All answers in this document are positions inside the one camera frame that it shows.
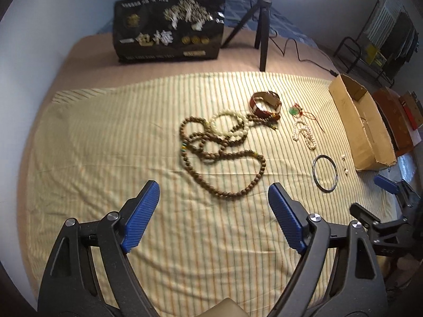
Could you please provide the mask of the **dark metal bangle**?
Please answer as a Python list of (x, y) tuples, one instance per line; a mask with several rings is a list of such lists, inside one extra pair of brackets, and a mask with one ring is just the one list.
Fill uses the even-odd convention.
[(338, 185), (338, 168), (328, 155), (318, 155), (312, 162), (312, 178), (315, 186), (323, 193), (332, 193)]

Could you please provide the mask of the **red strap wristwatch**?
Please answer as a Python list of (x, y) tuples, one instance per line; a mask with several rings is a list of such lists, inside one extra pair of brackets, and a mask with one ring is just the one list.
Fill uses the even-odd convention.
[(280, 119), (282, 102), (276, 92), (255, 92), (249, 101), (250, 112), (256, 117), (277, 122)]

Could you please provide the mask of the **orange covered low table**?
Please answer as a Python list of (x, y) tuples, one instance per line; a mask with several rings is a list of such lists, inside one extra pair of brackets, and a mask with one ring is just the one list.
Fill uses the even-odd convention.
[(409, 115), (400, 102), (400, 96), (394, 90), (385, 87), (376, 90), (372, 94), (372, 98), (387, 127), (395, 155), (400, 157), (411, 152), (422, 141), (422, 138), (419, 131), (412, 128)]

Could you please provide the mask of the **cardboard box tray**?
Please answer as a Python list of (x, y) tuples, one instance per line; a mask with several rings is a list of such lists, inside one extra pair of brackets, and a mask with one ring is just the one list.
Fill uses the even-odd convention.
[(346, 74), (329, 86), (357, 171), (379, 171), (397, 163), (387, 127), (369, 91)]

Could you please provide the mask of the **red and tan box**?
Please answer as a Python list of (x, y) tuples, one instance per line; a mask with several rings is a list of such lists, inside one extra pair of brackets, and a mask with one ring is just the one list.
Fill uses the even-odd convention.
[(405, 92), (399, 98), (399, 102), (409, 118), (412, 129), (419, 129), (422, 127), (422, 104), (415, 92)]

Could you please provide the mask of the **yellow striped cloth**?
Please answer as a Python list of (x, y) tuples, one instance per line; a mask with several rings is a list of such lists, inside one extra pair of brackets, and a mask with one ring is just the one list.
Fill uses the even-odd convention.
[[(34, 287), (67, 218), (98, 220), (155, 180), (158, 207), (128, 257), (160, 315), (195, 316), (225, 298), (266, 315), (299, 259), (268, 205), (272, 183), (328, 222), (350, 222), (353, 203), (383, 221), (396, 216), (374, 174), (356, 171), (329, 86), (229, 72), (56, 93), (29, 156), (26, 256)], [(267, 91), (282, 102), (277, 122), (250, 112), (251, 96)], [(328, 194), (312, 178), (321, 154), (338, 168)]]

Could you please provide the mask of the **yellow crate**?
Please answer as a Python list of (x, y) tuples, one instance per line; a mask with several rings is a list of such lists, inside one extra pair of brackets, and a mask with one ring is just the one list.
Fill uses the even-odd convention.
[(386, 61), (387, 59), (385, 58), (385, 56), (382, 55), (380, 50), (377, 47), (375, 47), (372, 43), (370, 43), (366, 47), (365, 62), (368, 65), (374, 66), (377, 68), (382, 68), (385, 65)]

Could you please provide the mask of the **black clothes rack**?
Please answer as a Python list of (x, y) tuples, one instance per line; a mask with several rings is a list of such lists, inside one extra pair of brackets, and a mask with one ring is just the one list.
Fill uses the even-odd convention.
[[(382, 68), (365, 62), (366, 47), (372, 43), (387, 59)], [(419, 32), (402, 0), (376, 0), (364, 26), (355, 37), (344, 37), (333, 56), (345, 73), (363, 71), (389, 87), (395, 84), (400, 69), (419, 50)]]

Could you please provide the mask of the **black printed bag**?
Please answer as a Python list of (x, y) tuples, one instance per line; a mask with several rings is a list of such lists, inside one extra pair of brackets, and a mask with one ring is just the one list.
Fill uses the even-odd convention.
[(113, 46), (120, 62), (216, 59), (225, 0), (120, 0)]

